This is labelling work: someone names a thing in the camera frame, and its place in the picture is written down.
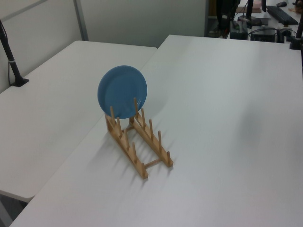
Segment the black stand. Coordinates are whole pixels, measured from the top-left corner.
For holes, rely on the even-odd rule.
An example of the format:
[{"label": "black stand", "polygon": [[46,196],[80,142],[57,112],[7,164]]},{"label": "black stand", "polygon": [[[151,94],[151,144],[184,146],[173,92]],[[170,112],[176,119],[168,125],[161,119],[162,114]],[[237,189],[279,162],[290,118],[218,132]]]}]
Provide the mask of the black stand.
[{"label": "black stand", "polygon": [[26,84],[29,80],[24,79],[20,75],[20,72],[19,72],[17,64],[15,62],[13,53],[10,50],[9,41],[8,41],[7,36],[6,36],[6,32],[5,32],[5,29],[3,27],[3,24],[1,22],[1,20],[0,20],[0,39],[1,39],[1,43],[2,43],[2,46],[4,48],[4,51],[6,53],[6,56],[9,60],[9,64],[11,66],[11,69],[13,70],[13,73],[15,75],[15,82],[12,84],[12,86],[21,87],[22,85]]},{"label": "black stand", "polygon": [[302,31],[303,31],[303,14],[301,14],[297,34],[295,37],[292,37],[292,43],[289,45],[290,49],[301,50]]}]

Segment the keyboard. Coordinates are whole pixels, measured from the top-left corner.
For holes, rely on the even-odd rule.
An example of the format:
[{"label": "keyboard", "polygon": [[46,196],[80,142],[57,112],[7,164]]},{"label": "keyboard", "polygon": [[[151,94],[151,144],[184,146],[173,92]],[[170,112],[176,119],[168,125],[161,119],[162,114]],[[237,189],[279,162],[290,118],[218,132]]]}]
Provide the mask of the keyboard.
[{"label": "keyboard", "polygon": [[298,25],[299,23],[277,6],[266,6],[267,12],[283,25]]}]

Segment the black monitor stand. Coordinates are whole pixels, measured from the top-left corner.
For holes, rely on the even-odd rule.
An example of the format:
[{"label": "black monitor stand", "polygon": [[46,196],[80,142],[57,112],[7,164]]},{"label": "black monitor stand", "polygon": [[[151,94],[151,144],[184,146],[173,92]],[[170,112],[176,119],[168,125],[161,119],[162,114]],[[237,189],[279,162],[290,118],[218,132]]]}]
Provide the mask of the black monitor stand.
[{"label": "black monitor stand", "polygon": [[251,16],[253,4],[254,4],[254,1],[249,0],[248,3],[247,3],[246,15],[242,15],[242,16],[238,17],[238,21],[245,21],[248,27],[261,26],[262,25],[262,21],[261,21],[260,18],[256,18],[256,17]]},{"label": "black monitor stand", "polygon": [[8,42],[8,38],[5,32],[5,29],[3,27],[3,24],[0,20],[0,39],[1,39],[1,43],[3,45],[4,51],[6,53],[6,56],[9,60],[9,64],[11,66],[11,69],[13,70],[13,73],[15,75],[15,82],[13,84],[11,84],[12,86],[16,86],[16,87],[21,87],[22,85],[26,84],[29,80],[23,78],[20,75],[20,72],[18,70],[17,64],[15,62],[13,53],[11,52],[11,49],[9,47],[9,42]]}]

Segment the wooden dowel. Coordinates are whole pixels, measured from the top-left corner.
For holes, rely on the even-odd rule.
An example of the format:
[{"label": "wooden dowel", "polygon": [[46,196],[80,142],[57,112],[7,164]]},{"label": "wooden dowel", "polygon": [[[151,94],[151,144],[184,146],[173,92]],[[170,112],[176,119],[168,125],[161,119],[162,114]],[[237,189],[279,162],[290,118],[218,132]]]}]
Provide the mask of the wooden dowel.
[{"label": "wooden dowel", "polygon": [[128,142],[128,136],[127,136],[127,130],[124,130],[124,135],[125,135],[125,141],[126,141],[126,149],[129,150],[129,142]]},{"label": "wooden dowel", "polygon": [[151,140],[153,141],[152,120],[150,119]]},{"label": "wooden dowel", "polygon": [[134,142],[133,142],[133,151],[134,151],[134,163],[137,164],[138,157],[137,157],[137,152]]},{"label": "wooden dowel", "polygon": [[146,123],[145,123],[145,116],[144,116],[144,110],[143,110],[143,108],[141,109],[141,114],[142,114],[142,121],[143,121],[143,129],[145,129]]},{"label": "wooden dowel", "polygon": [[159,152],[162,151],[162,142],[161,142],[161,131],[158,131],[158,140],[159,140]]},{"label": "wooden dowel", "polygon": [[146,168],[148,168],[148,167],[151,167],[151,166],[154,165],[154,164],[159,163],[160,161],[161,161],[160,158],[159,158],[159,159],[156,159],[156,160],[153,160],[153,161],[151,161],[151,162],[145,164],[144,167],[145,167],[145,169],[146,169]]},{"label": "wooden dowel", "polygon": [[168,163],[168,165],[170,165],[170,152],[169,151],[167,152],[167,163]]},{"label": "wooden dowel", "polygon": [[143,174],[143,177],[145,177],[145,167],[144,167],[144,163],[142,163],[142,174]]},{"label": "wooden dowel", "polygon": [[121,139],[122,130],[121,130],[121,124],[120,124],[120,117],[117,117],[117,122],[118,122],[118,129],[119,129],[119,138]]},{"label": "wooden dowel", "polygon": [[134,98],[134,107],[135,107],[135,109],[136,109],[136,116],[138,116],[138,105],[137,105],[137,99],[136,98]]},{"label": "wooden dowel", "polygon": [[114,115],[114,109],[112,106],[110,106],[110,114],[111,114],[111,117],[112,117],[112,122],[113,122],[113,125],[115,125],[115,115]]},{"label": "wooden dowel", "polygon": [[132,124],[134,122],[134,117],[130,117],[130,118],[128,118],[128,120],[129,120],[129,123]]}]

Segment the computer mouse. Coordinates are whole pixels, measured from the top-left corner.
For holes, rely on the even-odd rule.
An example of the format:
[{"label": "computer mouse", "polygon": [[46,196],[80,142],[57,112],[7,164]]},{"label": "computer mouse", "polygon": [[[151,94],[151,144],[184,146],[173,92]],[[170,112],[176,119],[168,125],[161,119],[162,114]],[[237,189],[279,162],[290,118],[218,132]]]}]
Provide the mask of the computer mouse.
[{"label": "computer mouse", "polygon": [[287,6],[287,3],[286,3],[286,1],[282,1],[282,2],[279,2],[276,6],[277,7],[284,7],[284,6]]}]

